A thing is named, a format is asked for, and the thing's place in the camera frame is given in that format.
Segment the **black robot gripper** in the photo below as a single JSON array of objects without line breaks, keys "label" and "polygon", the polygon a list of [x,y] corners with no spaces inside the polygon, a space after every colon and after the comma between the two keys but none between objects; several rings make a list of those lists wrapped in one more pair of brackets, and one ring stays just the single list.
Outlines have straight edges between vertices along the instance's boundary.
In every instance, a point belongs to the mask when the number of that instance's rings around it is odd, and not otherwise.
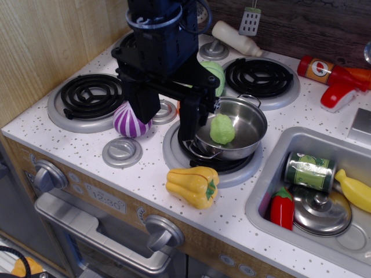
[{"label": "black robot gripper", "polygon": [[199,73],[199,78],[192,74],[198,62],[197,18],[137,17],[128,23],[135,46],[119,45],[112,51],[125,99],[143,123],[148,123],[160,109],[159,95],[179,100],[180,138],[193,140],[216,110],[213,91],[219,85],[208,71]]}]

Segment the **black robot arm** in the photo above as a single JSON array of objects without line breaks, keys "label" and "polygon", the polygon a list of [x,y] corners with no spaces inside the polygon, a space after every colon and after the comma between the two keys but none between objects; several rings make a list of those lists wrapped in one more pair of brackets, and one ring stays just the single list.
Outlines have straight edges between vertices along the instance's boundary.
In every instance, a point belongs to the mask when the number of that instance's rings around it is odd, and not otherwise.
[{"label": "black robot arm", "polygon": [[111,52],[125,98],[143,123],[159,111],[160,95],[179,101],[179,135],[193,140],[217,107],[220,85],[197,59],[197,2],[129,1],[126,21],[135,46]]}]

